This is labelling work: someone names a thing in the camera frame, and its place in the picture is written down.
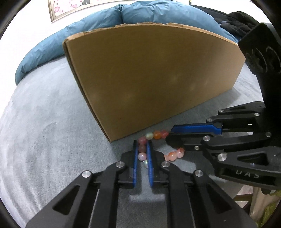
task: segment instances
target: pink bead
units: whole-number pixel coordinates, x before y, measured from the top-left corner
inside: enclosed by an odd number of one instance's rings
[[[182,158],[184,156],[184,152],[182,152],[180,149],[178,149],[177,151],[176,151],[176,157],[177,158]]]
[[[146,145],[140,144],[140,145],[139,145],[139,148],[138,148],[138,151],[139,151],[140,153],[145,153],[145,152],[146,152]]]
[[[176,152],[170,152],[168,157],[170,161],[176,160]]]
[[[165,161],[169,161],[169,156],[168,155],[164,155]]]
[[[161,134],[161,138],[166,138],[169,135],[169,132],[166,130],[163,130],[160,132],[160,134]]]
[[[140,161],[146,160],[146,153],[139,153],[138,159],[139,159]]]
[[[145,136],[140,137],[138,141],[141,145],[145,145],[147,143],[147,139],[145,138]]]
[[[184,151],[185,151],[184,148],[182,148],[182,147],[180,147],[179,150],[180,150],[181,152],[184,152]]]

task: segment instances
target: blue comforter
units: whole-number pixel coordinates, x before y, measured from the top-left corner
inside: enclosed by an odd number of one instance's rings
[[[131,5],[118,4],[74,22],[37,44],[21,61],[15,74],[16,85],[37,66],[64,55],[62,42],[70,35],[118,24],[141,22],[178,23],[208,30],[234,42],[238,40],[220,27],[207,13],[175,1],[141,1]]]

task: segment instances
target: brown cardboard panel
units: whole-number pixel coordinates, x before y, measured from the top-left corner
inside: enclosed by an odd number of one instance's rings
[[[234,42],[174,23],[79,33],[65,40],[64,50],[110,141],[231,89],[245,61]]]

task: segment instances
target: silver bolt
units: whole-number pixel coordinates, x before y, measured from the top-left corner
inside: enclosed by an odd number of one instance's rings
[[[195,171],[194,171],[194,174],[195,174],[196,176],[198,176],[198,177],[202,177],[202,176],[204,175],[203,171],[201,171],[200,169],[195,170]]]
[[[226,160],[227,155],[225,153],[221,153],[217,156],[217,159],[219,161],[225,161]]]
[[[161,166],[164,168],[168,168],[170,166],[170,163],[168,161],[164,161],[161,163]]]
[[[87,178],[87,177],[89,177],[89,176],[91,176],[91,172],[88,171],[88,170],[86,170],[86,171],[84,171],[84,172],[82,173],[82,177],[84,177],[84,178]]]
[[[144,166],[146,169],[148,168],[147,160],[144,160],[144,161],[143,161],[143,166]]]
[[[124,162],[122,162],[122,161],[116,162],[116,167],[117,167],[117,168],[123,168],[124,166],[125,166],[125,163],[124,163]]]
[[[266,132],[265,135],[266,137],[270,138],[272,134],[270,132]]]
[[[208,135],[205,135],[204,137],[203,137],[203,140],[204,141],[210,141],[210,139],[211,139],[211,137],[210,136],[208,136]]]

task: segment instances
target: bead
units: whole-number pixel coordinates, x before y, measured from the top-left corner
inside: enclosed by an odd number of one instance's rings
[[[177,157],[177,158],[182,158],[183,156],[184,156],[184,152],[181,151],[180,149],[178,149],[178,150],[176,151],[176,157]]]
[[[161,138],[166,138],[169,135],[169,132],[166,130],[163,130],[160,132],[160,134],[161,134]]]
[[[176,160],[176,152],[170,152],[168,157],[170,161]]]
[[[180,150],[181,152],[184,152],[184,151],[185,151],[184,148],[182,148],[182,147],[180,147],[179,150]]]
[[[139,159],[140,161],[146,160],[146,153],[139,153],[138,159]]]
[[[164,155],[165,161],[169,161],[169,156],[168,155]]]
[[[138,141],[141,145],[145,145],[147,143],[147,139],[145,138],[145,136],[140,137]]]
[[[140,144],[139,148],[138,148],[138,151],[140,153],[145,153],[146,152],[146,145]]]
[[[147,140],[153,139],[153,133],[152,133],[152,132],[146,133],[146,134],[145,134],[145,138],[146,138]]]
[[[153,137],[154,137],[155,139],[161,139],[161,133],[160,133],[160,131],[154,131],[154,132],[153,132]]]
[[[144,166],[146,169],[148,168],[147,160],[144,160],[144,161],[143,161],[143,166]]]

